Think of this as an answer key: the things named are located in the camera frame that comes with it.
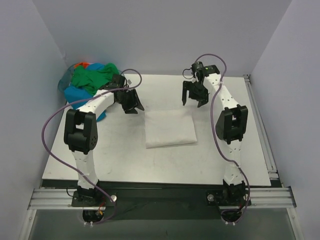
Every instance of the gray floor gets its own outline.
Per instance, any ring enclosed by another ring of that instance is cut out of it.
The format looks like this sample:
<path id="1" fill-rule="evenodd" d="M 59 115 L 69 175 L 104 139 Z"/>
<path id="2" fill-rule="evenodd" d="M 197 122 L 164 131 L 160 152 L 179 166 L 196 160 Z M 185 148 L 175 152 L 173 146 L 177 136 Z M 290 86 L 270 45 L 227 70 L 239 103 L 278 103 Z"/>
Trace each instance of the gray floor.
<path id="1" fill-rule="evenodd" d="M 30 240 L 292 240 L 286 209 L 249 209 L 236 226 L 219 220 L 118 220 L 84 226 L 81 211 L 38 210 Z"/>

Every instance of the wall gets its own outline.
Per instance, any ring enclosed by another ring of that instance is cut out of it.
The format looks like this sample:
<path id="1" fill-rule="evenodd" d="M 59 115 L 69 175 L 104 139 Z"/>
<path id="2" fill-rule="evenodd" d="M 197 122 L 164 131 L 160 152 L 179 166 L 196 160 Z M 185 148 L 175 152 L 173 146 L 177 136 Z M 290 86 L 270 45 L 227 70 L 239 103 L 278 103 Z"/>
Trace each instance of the wall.
<path id="1" fill-rule="evenodd" d="M 33 188 L 48 158 L 42 125 L 63 104 L 57 92 L 66 70 L 59 49 L 30 0 L 0 7 L 0 239 L 18 238 Z M 52 145 L 57 122 L 49 127 Z"/>
<path id="2" fill-rule="evenodd" d="M 179 75 L 199 55 L 215 53 L 228 76 L 242 76 L 254 69 L 291 0 L 33 2 L 68 64 L 110 61 Z"/>
<path id="3" fill-rule="evenodd" d="M 293 0 L 251 75 L 281 179 L 306 239 L 319 239 L 320 1 Z"/>

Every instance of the green cloth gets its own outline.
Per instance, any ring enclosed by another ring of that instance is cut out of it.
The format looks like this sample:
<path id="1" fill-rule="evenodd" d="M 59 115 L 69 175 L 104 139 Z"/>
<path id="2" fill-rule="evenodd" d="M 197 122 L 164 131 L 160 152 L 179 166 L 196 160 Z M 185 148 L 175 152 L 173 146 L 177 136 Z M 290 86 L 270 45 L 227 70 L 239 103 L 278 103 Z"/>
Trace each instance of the green cloth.
<path id="1" fill-rule="evenodd" d="M 112 76 L 119 74 L 113 63 L 108 63 L 101 70 L 86 70 L 83 66 L 74 69 L 71 83 L 77 88 L 84 88 L 89 94 L 95 95 L 98 89 L 111 82 Z"/>

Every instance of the white cloth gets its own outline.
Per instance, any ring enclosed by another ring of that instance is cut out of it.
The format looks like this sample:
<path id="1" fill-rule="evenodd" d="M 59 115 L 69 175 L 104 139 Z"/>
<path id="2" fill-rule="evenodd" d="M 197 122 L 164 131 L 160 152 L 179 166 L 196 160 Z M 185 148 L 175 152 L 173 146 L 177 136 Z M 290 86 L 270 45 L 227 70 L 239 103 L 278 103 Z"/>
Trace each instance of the white cloth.
<path id="1" fill-rule="evenodd" d="M 144 128 L 147 149 L 197 142 L 194 121 L 187 109 L 146 112 Z"/>

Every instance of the orange cloth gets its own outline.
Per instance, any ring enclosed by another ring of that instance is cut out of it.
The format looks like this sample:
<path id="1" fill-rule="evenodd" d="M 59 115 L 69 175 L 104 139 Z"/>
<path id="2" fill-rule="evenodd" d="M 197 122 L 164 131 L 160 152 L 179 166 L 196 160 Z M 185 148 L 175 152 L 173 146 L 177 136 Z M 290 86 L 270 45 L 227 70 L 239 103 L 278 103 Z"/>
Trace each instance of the orange cloth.
<path id="1" fill-rule="evenodd" d="M 90 65 L 90 63 L 82 61 L 77 63 L 76 65 L 74 65 L 74 68 L 78 67 L 78 66 L 83 66 L 83 68 L 85 69 L 86 67 L 88 67 Z"/>

